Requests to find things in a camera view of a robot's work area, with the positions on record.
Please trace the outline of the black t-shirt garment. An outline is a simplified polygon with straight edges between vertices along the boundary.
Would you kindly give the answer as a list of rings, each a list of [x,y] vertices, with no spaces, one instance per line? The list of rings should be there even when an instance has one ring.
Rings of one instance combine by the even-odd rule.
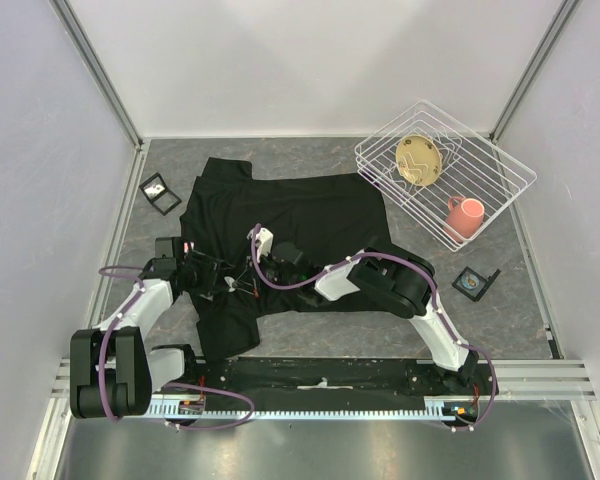
[[[209,158],[193,184],[180,217],[181,235],[195,248],[234,265],[250,253],[255,224],[290,242],[318,265],[335,264],[372,242],[390,242],[381,193],[356,173],[256,180],[248,161]],[[223,360],[259,345],[258,318],[286,311],[309,312],[294,291],[222,293],[211,300],[192,295],[201,349],[209,361]]]

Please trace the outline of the white portrait round brooch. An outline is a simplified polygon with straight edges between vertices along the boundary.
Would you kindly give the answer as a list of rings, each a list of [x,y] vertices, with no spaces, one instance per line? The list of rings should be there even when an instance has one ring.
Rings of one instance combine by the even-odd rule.
[[[466,277],[466,278],[463,280],[463,285],[464,285],[466,288],[469,288],[469,289],[474,289],[474,288],[476,287],[477,283],[476,283],[476,281],[475,281],[473,278],[471,278],[471,277]]]

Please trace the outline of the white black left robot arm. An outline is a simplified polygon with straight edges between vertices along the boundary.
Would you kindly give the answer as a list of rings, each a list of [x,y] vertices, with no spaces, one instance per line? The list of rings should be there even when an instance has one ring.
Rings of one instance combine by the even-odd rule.
[[[228,291],[225,277],[233,268],[180,237],[158,238],[154,257],[142,267],[101,268],[101,275],[131,279],[133,287],[107,319],[71,337],[73,416],[118,420],[143,415],[152,395],[167,384],[178,393],[195,389],[200,371],[191,347],[167,345],[147,352],[144,340],[181,294],[211,299]]]

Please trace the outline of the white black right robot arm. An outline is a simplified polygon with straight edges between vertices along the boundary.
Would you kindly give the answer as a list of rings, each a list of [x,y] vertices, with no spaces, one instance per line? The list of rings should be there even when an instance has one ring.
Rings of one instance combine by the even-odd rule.
[[[447,392],[463,392],[474,381],[478,354],[445,316],[433,267],[389,245],[368,246],[332,265],[309,261],[294,244],[250,240],[250,266],[268,291],[288,293],[311,310],[354,299],[357,311],[373,307],[406,319],[424,340]]]

